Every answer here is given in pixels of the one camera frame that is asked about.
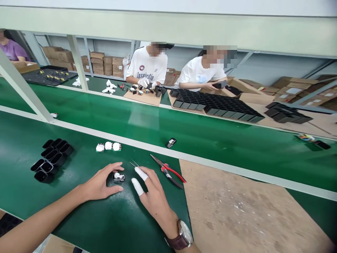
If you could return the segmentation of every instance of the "red handle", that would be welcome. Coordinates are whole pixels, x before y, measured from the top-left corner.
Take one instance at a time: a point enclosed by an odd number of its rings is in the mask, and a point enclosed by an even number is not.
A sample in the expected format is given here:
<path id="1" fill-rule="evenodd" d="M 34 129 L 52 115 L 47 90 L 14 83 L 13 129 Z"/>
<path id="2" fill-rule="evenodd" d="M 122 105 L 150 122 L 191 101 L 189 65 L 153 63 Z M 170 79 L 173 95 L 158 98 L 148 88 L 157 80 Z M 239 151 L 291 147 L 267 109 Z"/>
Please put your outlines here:
<path id="1" fill-rule="evenodd" d="M 176 172 L 175 170 L 171 169 L 171 167 L 170 167 L 167 163 L 164 164 L 164 167 L 165 167 L 167 170 L 169 170 L 169 171 L 173 172 L 174 174 L 176 174 L 177 177 L 178 177 L 183 183 L 187 183 L 187 181 L 186 181 L 182 176 L 180 176 L 178 172 Z"/>

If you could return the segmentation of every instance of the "purple shirt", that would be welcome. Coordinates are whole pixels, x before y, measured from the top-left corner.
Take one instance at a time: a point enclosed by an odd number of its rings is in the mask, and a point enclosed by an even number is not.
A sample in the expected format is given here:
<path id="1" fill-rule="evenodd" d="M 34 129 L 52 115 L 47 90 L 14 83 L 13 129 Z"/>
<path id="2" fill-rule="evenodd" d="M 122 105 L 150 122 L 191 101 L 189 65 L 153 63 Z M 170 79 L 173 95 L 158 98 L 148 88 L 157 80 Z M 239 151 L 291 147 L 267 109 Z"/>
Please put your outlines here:
<path id="1" fill-rule="evenodd" d="M 31 61 L 26 53 L 26 51 L 15 41 L 8 40 L 7 45 L 0 44 L 0 48 L 5 53 L 5 55 L 12 61 L 18 61 L 18 56 L 25 57 L 26 61 Z"/>

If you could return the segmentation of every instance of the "white t-shirt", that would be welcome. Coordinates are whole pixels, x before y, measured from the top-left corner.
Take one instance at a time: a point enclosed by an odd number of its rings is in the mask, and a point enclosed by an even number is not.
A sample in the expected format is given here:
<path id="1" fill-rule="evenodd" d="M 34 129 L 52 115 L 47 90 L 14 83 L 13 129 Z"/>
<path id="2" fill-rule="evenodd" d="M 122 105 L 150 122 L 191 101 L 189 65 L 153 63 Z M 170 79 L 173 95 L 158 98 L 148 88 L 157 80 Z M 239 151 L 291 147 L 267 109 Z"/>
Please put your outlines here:
<path id="1" fill-rule="evenodd" d="M 165 81 L 166 69 L 166 54 L 161 53 L 157 57 L 152 57 L 148 54 L 146 47 L 140 47 L 133 53 L 126 77 L 146 77 L 152 83 L 160 82 L 163 84 Z"/>
<path id="2" fill-rule="evenodd" d="M 204 69 L 201 64 L 202 56 L 190 60 L 181 71 L 180 77 L 177 79 L 174 87 L 179 88 L 179 83 L 207 83 L 208 81 L 216 81 L 226 77 L 224 69 L 209 68 Z M 191 91 L 199 91 L 200 89 L 191 89 Z"/>

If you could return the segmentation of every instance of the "black hair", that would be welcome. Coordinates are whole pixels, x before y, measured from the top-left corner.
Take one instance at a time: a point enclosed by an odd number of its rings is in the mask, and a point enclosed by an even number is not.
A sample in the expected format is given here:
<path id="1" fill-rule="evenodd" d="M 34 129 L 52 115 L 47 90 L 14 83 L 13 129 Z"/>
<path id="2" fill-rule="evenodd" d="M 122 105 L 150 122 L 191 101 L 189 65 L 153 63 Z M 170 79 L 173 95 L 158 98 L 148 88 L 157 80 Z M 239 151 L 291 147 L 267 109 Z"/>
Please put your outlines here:
<path id="1" fill-rule="evenodd" d="M 200 51 L 200 53 L 198 54 L 198 56 L 203 56 L 204 54 L 207 54 L 207 50 L 202 49 L 202 50 Z"/>
<path id="2" fill-rule="evenodd" d="M 170 43 L 155 43 L 155 45 L 159 49 L 171 49 L 174 47 L 174 44 Z"/>

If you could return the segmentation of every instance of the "brown leather watch strap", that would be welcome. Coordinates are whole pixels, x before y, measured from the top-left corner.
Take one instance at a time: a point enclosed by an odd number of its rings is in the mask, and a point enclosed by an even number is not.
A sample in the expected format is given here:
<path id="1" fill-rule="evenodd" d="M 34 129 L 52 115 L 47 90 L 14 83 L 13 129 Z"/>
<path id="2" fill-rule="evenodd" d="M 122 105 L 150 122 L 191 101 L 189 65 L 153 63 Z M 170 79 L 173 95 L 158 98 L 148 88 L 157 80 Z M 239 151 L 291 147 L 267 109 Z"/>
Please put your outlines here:
<path id="1" fill-rule="evenodd" d="M 167 242 L 167 244 L 170 246 L 170 248 L 172 249 L 184 249 L 188 246 L 188 243 L 185 241 L 185 239 L 183 238 L 182 235 L 178 235 L 176 238 L 174 239 L 169 239 L 167 237 L 165 237 L 165 240 Z"/>

